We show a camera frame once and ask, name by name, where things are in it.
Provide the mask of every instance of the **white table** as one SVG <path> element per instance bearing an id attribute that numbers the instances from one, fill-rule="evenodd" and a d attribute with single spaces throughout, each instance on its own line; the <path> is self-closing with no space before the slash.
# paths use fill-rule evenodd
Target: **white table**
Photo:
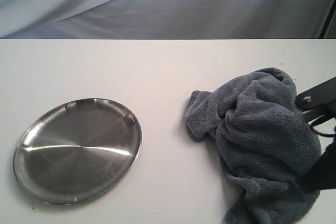
<path id="1" fill-rule="evenodd" d="M 0 40 L 0 50 L 3 224 L 219 224 L 237 189 L 221 178 L 214 145 L 186 134 L 191 92 L 272 66 L 288 72 L 298 92 L 336 75 L 336 40 Z M 135 165 L 87 203 L 56 206 L 27 196 L 12 171 L 21 135 L 55 106 L 89 97 L 118 101 L 136 114 L 143 145 Z M 334 204 L 336 190 L 323 191 L 301 223 L 334 223 Z"/>

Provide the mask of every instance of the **towel fold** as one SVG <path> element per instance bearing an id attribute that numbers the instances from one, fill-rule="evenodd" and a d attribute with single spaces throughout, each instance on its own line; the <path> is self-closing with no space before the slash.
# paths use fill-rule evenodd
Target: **towel fold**
<path id="1" fill-rule="evenodd" d="M 226 223 L 293 223 L 319 191 L 290 186 L 320 157 L 318 137 L 294 118 L 296 87 L 276 68 L 237 77 L 213 93 L 194 91 L 185 115 L 191 138 L 216 140 L 224 174 L 244 189 Z"/>

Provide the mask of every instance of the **metal plate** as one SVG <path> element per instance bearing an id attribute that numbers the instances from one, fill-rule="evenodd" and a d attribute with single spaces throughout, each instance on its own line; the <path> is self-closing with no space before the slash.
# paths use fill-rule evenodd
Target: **metal plate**
<path id="1" fill-rule="evenodd" d="M 63 104 L 38 119 L 21 138 L 14 173 L 34 197 L 72 204 L 111 189 L 130 169 L 141 128 L 123 105 L 105 99 Z"/>

